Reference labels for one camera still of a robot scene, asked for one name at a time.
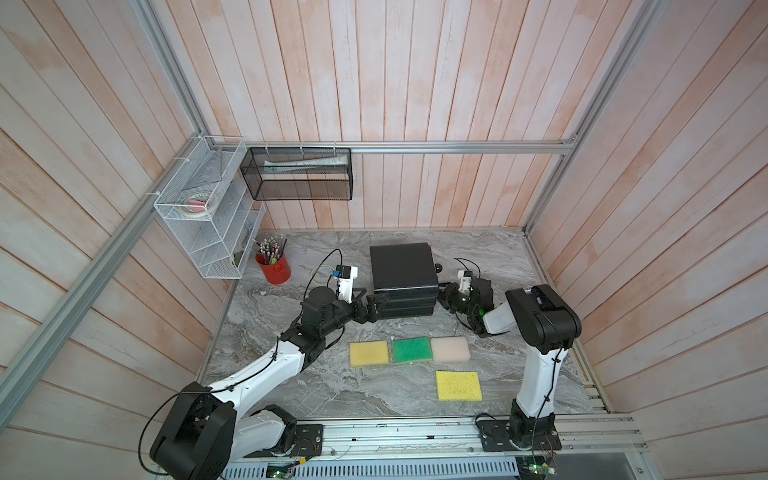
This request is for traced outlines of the black drawer cabinet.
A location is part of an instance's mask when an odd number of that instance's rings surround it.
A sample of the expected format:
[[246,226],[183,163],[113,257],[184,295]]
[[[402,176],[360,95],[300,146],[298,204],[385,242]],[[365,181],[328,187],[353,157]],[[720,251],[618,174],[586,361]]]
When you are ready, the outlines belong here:
[[431,316],[439,282],[431,247],[426,242],[370,247],[374,293],[386,294],[380,319]]

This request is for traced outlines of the dull yellow sponge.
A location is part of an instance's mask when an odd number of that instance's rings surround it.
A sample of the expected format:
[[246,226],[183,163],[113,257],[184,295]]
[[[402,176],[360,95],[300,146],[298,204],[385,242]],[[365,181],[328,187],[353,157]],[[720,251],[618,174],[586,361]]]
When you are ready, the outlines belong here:
[[349,359],[352,368],[388,365],[388,342],[373,341],[351,343],[349,345]]

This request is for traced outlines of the beige sponge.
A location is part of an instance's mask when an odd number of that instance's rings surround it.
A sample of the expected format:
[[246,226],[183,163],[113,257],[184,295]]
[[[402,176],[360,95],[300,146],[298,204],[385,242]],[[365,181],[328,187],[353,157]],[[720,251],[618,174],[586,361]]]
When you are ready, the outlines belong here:
[[464,336],[432,338],[430,346],[436,363],[467,362],[471,358],[468,341]]

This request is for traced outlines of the green yellow sponge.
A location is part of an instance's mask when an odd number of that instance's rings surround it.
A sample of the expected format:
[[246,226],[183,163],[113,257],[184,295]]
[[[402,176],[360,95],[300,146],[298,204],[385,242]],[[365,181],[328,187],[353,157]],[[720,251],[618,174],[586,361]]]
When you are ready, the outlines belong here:
[[395,340],[392,343],[392,349],[396,364],[431,361],[433,359],[431,341],[426,337]]

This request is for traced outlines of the bright yellow sponge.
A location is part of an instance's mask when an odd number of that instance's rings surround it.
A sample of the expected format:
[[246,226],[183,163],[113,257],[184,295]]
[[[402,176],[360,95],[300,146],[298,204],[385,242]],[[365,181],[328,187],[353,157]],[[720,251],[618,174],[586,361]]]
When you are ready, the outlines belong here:
[[437,396],[439,401],[483,400],[477,372],[436,372]]

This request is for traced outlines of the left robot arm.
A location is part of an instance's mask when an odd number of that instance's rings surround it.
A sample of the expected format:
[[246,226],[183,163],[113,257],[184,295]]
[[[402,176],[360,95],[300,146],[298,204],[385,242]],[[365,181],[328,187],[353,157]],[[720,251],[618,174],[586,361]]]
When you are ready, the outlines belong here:
[[226,466],[275,447],[290,449],[295,419],[277,405],[254,407],[283,382],[306,370],[327,348],[327,337],[350,322],[373,323],[386,293],[320,286],[300,314],[260,358],[208,386],[191,382],[165,401],[169,412],[150,449],[155,474],[173,479],[217,479]]

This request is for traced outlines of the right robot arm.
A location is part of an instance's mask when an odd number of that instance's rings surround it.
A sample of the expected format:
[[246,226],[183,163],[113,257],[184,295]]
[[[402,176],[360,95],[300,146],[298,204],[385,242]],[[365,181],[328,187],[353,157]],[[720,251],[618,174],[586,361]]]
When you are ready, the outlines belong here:
[[554,426],[554,393],[562,362],[581,335],[578,315],[548,284],[510,289],[505,301],[493,304],[491,282],[469,277],[439,285],[438,302],[476,335],[485,338],[518,330],[526,343],[523,380],[512,402],[510,418],[503,426],[491,418],[478,429],[501,449],[532,450],[544,446],[560,448]]

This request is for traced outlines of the red pen cup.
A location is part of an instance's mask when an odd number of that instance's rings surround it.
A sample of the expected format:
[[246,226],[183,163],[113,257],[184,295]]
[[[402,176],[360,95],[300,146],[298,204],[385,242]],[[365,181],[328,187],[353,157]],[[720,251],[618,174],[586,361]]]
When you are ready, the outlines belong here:
[[280,285],[291,277],[291,268],[285,255],[268,259],[263,254],[255,256],[266,281],[271,285]]

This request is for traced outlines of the pens in cup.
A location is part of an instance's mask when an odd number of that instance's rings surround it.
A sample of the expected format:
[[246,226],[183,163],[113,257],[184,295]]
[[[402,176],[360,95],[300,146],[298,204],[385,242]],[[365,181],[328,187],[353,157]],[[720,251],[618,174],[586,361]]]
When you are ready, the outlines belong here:
[[284,236],[270,236],[254,241],[257,247],[256,260],[261,265],[274,265],[284,255],[287,239]]

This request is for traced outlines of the black mesh basket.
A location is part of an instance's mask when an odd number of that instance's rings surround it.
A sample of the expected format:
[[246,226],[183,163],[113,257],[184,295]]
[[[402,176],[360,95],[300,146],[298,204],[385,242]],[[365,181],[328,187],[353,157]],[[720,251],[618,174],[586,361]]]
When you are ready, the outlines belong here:
[[346,148],[250,147],[240,165],[256,201],[349,201],[352,154]]

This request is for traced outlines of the tape roll in shelf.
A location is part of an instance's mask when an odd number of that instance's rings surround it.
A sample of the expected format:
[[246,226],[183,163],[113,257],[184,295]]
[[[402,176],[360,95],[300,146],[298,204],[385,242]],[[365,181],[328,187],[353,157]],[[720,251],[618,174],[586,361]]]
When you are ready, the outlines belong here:
[[181,215],[191,219],[207,217],[215,212],[219,200],[210,191],[196,191],[184,198],[178,210]]

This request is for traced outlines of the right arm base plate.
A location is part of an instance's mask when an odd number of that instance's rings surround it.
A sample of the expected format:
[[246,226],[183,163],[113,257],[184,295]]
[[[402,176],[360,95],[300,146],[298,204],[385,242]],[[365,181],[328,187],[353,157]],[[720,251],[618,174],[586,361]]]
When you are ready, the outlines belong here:
[[475,426],[485,452],[562,449],[562,442],[552,418],[518,421],[483,417],[475,421]]

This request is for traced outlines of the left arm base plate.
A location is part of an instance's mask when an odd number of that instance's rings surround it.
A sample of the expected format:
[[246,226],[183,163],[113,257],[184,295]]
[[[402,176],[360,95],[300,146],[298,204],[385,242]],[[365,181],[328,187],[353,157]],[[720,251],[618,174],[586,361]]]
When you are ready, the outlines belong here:
[[311,459],[322,454],[324,426],[320,423],[299,424],[288,429],[270,449],[255,451],[246,458],[306,458]]

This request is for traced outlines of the aluminium frame crossbar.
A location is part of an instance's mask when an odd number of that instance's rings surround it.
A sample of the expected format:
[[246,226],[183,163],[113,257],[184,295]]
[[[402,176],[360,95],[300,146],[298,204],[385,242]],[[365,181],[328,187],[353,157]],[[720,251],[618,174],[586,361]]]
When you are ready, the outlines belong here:
[[278,142],[278,141],[241,141],[235,137],[222,137],[213,141],[214,145],[237,146],[245,148],[298,149],[302,152],[314,150],[347,149],[352,154],[554,154],[570,153],[574,142],[564,140],[521,140],[521,141],[318,141],[318,142]]

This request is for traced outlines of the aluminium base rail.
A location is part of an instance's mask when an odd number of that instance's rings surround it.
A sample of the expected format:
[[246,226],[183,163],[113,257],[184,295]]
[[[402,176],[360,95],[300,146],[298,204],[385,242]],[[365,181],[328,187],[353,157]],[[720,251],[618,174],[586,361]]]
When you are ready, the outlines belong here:
[[[478,419],[489,417],[482,415]],[[306,458],[246,458],[231,461],[221,475],[231,477],[246,463],[300,476],[315,475],[322,466],[342,475],[445,475],[464,463],[545,470],[560,455],[645,453],[647,444],[634,421],[622,415],[567,415],[555,422],[559,451],[485,452],[473,418],[328,420],[322,454]]]

